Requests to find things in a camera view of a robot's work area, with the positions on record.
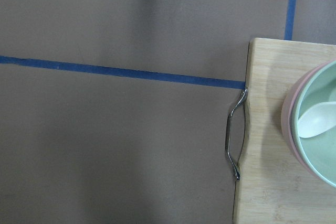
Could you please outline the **pink bowl under green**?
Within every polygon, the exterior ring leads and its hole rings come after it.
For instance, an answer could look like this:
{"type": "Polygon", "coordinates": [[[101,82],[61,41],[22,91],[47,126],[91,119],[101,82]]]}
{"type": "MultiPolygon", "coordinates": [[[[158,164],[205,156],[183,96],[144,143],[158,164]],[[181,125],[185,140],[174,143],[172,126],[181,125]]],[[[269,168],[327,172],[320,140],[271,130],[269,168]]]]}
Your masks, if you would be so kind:
{"type": "Polygon", "coordinates": [[[318,72],[324,65],[319,65],[314,69],[311,69],[305,73],[299,80],[291,85],[281,109],[281,131],[284,140],[286,141],[292,155],[297,159],[297,161],[314,177],[318,176],[309,168],[309,166],[303,161],[299,152],[296,149],[295,143],[293,141],[291,133],[291,113],[293,111],[293,106],[296,101],[297,96],[300,94],[301,89],[305,86],[306,82],[311,79],[316,72],[318,72]]]}

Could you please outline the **bamboo cutting board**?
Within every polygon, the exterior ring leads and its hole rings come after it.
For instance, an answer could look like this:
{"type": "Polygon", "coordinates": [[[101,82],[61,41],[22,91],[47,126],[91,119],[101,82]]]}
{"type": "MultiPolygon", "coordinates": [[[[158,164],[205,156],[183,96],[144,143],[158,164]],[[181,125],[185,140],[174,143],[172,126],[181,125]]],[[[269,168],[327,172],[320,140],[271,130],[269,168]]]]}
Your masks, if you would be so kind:
{"type": "Polygon", "coordinates": [[[280,126],[282,103],[292,85],[334,58],[334,45],[266,38],[250,42],[234,223],[335,223],[335,189],[297,161],[280,126]]]}

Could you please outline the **white plastic spoon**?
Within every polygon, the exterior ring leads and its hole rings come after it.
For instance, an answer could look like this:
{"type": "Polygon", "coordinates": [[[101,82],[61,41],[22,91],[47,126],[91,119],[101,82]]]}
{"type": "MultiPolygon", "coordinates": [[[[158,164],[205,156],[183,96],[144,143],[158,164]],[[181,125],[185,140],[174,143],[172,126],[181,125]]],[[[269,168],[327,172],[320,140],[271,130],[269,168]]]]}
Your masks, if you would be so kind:
{"type": "Polygon", "coordinates": [[[310,107],[298,119],[298,134],[302,138],[320,135],[335,127],[335,102],[321,102],[310,107]]]}

